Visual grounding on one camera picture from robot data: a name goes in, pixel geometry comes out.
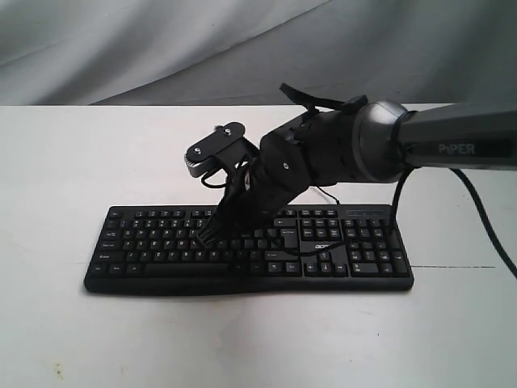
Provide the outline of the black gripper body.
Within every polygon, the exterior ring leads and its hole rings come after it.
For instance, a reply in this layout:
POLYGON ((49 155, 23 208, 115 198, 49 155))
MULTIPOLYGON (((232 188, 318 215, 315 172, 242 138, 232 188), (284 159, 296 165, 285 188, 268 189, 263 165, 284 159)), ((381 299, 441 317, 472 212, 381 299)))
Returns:
POLYGON ((264 226, 278 211, 319 184, 319 132, 276 129, 262 137, 258 155, 237 170, 221 203, 246 206, 240 234, 264 226))

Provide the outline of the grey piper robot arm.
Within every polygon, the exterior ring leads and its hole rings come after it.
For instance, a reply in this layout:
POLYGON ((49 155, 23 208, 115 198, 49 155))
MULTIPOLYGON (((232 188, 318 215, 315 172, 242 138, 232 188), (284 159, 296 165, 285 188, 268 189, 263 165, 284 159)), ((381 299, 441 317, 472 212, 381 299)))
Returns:
POLYGON ((511 171, 516 167, 516 105, 459 103, 411 111, 399 103, 318 98, 289 85, 298 117, 248 141, 238 122, 186 152, 191 176, 226 174, 224 195, 198 233, 210 245, 264 226, 311 187, 394 183, 419 167, 511 171))

